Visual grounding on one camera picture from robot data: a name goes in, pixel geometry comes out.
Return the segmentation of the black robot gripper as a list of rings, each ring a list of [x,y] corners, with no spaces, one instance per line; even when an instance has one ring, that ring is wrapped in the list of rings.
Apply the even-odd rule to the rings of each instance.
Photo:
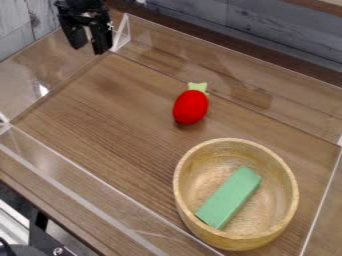
[[[89,26],[92,48],[101,55],[112,47],[112,21],[104,0],[56,0],[61,30],[73,49],[87,42],[83,26]]]

